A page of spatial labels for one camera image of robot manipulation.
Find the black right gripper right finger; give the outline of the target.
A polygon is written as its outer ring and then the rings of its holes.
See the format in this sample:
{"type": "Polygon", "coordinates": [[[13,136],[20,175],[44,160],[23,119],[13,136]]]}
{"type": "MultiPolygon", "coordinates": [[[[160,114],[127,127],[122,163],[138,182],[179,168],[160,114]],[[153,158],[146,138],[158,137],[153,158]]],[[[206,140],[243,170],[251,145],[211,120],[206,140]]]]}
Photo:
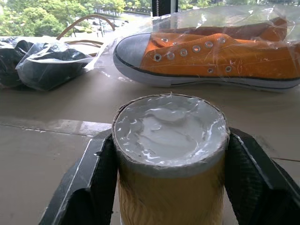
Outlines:
{"type": "Polygon", "coordinates": [[[240,225],[298,225],[300,187],[256,139],[230,128],[225,188],[240,225]]]}

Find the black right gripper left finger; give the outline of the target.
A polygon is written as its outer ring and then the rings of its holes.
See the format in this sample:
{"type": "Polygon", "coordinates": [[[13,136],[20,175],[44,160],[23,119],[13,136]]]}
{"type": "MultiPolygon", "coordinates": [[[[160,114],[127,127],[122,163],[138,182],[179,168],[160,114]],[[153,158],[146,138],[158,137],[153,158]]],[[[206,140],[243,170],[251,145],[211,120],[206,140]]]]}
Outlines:
{"type": "Polygon", "coordinates": [[[82,157],[64,174],[41,225],[108,225],[113,214],[117,157],[111,130],[90,139],[82,157]]]}

